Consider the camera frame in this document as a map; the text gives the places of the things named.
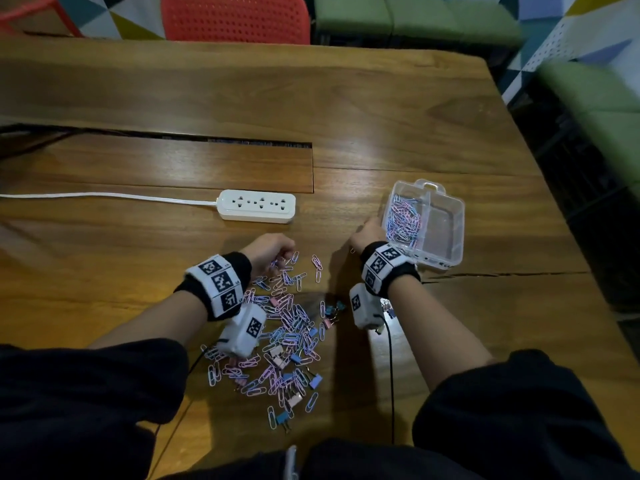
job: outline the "wooden table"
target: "wooden table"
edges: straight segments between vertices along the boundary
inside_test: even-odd
[[[213,200],[221,189],[293,192],[287,226],[215,210],[105,199],[0,200],[0,340],[83,347],[171,293],[185,268],[263,232],[296,240],[296,272],[323,261],[297,300],[345,296],[358,279],[348,236],[397,180],[427,178],[467,205],[465,257],[429,290],[496,357],[537,347],[571,367],[640,466],[640,369],[480,59],[443,52],[96,40],[0,39],[0,120],[311,143],[312,148],[82,134],[0,162],[4,193],[117,191]],[[189,346],[217,338],[208,324]],[[392,324],[396,438],[428,391]],[[345,316],[318,348],[324,376],[293,431],[270,397],[211,389],[200,364],[160,430],[152,476],[327,436],[388,442],[386,336]]]

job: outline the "hand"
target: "hand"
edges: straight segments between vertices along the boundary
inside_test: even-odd
[[[362,226],[349,238],[349,244],[358,254],[362,254],[364,248],[372,242],[386,241],[387,233],[380,226],[380,217],[370,217]]]
[[[291,259],[296,250],[296,243],[284,234],[262,234],[244,249],[242,254],[251,261],[251,279],[266,274],[275,260],[283,267],[284,261]]]

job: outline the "black shirt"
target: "black shirt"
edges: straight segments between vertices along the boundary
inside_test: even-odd
[[[0,346],[0,478],[144,479],[176,414],[188,358],[172,340],[100,350]],[[415,447],[328,440],[309,479],[640,479],[580,380],[540,351],[445,380],[413,423]],[[181,479],[282,478],[284,452]]]

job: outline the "white cable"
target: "white cable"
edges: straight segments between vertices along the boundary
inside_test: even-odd
[[[66,194],[0,194],[0,198],[66,198],[66,197],[115,197],[133,200],[149,200],[153,202],[183,203],[185,205],[208,205],[215,207],[215,201],[185,200],[169,197],[149,197],[147,195],[117,194],[112,192],[73,192]]]

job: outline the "plastic box handle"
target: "plastic box handle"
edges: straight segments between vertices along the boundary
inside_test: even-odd
[[[425,180],[424,178],[421,178],[420,180],[416,180],[414,185],[416,187],[422,187],[422,188],[425,188],[427,185],[429,185],[431,187],[435,187],[437,193],[442,195],[447,194],[446,190],[444,190],[443,185],[437,184],[436,182],[430,182],[428,180]]]

